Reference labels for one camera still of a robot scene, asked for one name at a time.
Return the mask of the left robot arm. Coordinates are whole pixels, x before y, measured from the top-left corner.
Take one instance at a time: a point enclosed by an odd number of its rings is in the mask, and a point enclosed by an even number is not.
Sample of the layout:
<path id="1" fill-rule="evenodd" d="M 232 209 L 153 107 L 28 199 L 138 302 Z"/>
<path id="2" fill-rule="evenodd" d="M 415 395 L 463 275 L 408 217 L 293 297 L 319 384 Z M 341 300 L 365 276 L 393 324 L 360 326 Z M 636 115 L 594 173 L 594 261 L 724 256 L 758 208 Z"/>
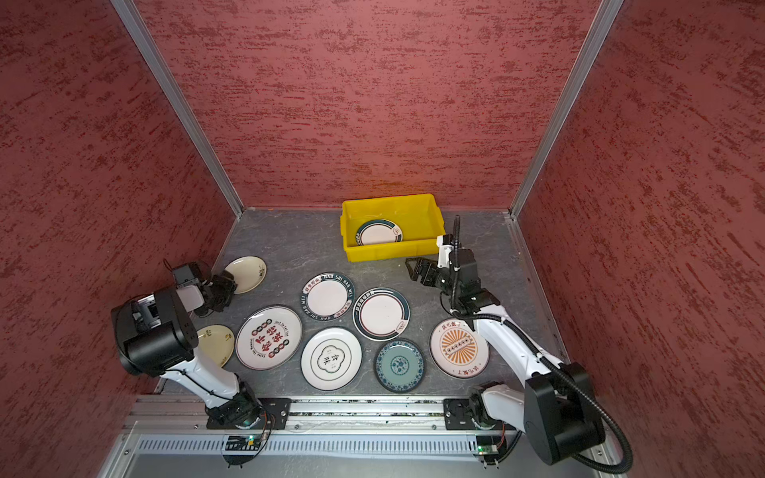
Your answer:
<path id="1" fill-rule="evenodd" d="M 209 428 L 249 429 L 266 411 L 251 387 L 199 346 L 197 314 L 221 312 L 237 288 L 228 272 L 206 277 L 195 262 L 171 270 L 175 284 L 131 298 L 111 312 L 123 368 L 180 384 L 204 403 Z"/>

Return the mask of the cream plate calligraphy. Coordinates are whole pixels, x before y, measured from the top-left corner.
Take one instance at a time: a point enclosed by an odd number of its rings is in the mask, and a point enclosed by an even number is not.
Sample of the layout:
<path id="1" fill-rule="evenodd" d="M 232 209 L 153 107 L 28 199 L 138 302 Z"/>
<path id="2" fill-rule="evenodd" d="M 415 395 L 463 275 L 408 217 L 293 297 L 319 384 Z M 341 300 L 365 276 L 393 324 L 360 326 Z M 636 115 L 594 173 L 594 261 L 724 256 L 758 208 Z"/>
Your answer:
<path id="1" fill-rule="evenodd" d="M 223 325 L 211 325 L 197 331 L 198 345 L 217 366 L 223 368 L 234 355 L 235 332 Z"/>

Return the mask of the green red ring steam plate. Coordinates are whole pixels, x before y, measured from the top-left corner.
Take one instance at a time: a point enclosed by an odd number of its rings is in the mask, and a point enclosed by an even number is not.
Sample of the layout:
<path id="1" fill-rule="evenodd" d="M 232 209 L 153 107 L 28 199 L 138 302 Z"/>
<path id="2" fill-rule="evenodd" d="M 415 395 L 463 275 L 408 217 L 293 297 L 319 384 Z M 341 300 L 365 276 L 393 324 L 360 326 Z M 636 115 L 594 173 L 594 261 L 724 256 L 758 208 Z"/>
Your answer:
<path id="1" fill-rule="evenodd" d="M 402 229 L 394 221 L 374 219 L 362 224 L 356 233 L 358 246 L 399 243 L 404 240 Z"/>

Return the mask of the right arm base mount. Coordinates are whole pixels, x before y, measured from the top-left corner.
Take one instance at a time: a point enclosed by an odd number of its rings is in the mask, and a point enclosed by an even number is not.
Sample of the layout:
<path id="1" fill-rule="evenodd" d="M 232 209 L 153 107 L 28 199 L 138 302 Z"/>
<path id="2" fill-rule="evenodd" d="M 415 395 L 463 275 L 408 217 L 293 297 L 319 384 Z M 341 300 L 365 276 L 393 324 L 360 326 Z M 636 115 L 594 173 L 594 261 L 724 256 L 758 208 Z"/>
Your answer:
<path id="1" fill-rule="evenodd" d="M 503 422 L 488 416 L 476 398 L 445 398 L 443 415 L 449 431 L 502 430 Z"/>

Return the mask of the green rim HAO WEI plate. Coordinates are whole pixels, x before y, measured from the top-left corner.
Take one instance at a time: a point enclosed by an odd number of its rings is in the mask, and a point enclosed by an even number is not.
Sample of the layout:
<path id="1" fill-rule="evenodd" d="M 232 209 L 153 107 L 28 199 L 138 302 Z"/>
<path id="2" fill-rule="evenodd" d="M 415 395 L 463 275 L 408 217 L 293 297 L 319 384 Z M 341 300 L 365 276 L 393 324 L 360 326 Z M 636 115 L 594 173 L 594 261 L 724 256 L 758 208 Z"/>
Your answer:
<path id="1" fill-rule="evenodd" d="M 356 300 L 356 288 L 347 276 L 324 272 L 310 279 L 301 291 L 303 312 L 316 321 L 342 317 Z"/>

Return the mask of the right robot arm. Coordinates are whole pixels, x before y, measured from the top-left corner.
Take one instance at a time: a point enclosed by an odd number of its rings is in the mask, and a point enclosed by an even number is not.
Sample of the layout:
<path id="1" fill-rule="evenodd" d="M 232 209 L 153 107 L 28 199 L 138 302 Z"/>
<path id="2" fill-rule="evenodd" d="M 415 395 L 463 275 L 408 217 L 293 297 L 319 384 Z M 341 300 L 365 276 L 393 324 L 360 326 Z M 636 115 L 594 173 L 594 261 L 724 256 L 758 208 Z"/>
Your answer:
<path id="1" fill-rule="evenodd" d="M 410 279 L 446 294 L 458 324 L 478 334 L 510 366 L 523 390 L 490 382 L 468 398 L 468 415 L 483 426 L 504 422 L 524 433 L 546 464 L 582 453 L 606 439 L 605 418 L 596 408 L 587 372 L 564 364 L 538 345 L 477 276 L 472 252 L 460 248 L 444 258 L 406 259 Z"/>

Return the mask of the cream plate black blotches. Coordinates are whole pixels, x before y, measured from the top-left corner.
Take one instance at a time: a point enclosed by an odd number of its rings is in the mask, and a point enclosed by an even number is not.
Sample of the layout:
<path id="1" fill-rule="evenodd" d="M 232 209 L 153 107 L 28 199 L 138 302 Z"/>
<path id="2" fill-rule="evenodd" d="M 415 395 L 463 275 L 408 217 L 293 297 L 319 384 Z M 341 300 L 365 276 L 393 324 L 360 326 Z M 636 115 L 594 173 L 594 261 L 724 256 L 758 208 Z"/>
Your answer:
<path id="1" fill-rule="evenodd" d="M 233 276 L 234 294 L 242 295 L 260 286 L 267 274 L 267 264 L 260 257 L 245 256 L 229 263 L 224 271 Z"/>

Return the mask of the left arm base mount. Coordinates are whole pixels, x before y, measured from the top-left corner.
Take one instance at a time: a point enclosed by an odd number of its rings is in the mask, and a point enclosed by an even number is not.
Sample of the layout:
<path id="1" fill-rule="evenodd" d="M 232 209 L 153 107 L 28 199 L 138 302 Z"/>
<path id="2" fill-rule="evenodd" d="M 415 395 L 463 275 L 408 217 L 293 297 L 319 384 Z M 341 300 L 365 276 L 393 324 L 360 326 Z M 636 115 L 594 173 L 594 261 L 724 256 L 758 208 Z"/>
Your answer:
<path id="1" fill-rule="evenodd" d="M 213 417 L 207 413 L 206 428 L 210 430 L 283 430 L 289 415 L 292 400 L 290 398 L 259 398 L 257 404 L 235 402 L 232 406 L 223 406 L 223 411 Z"/>

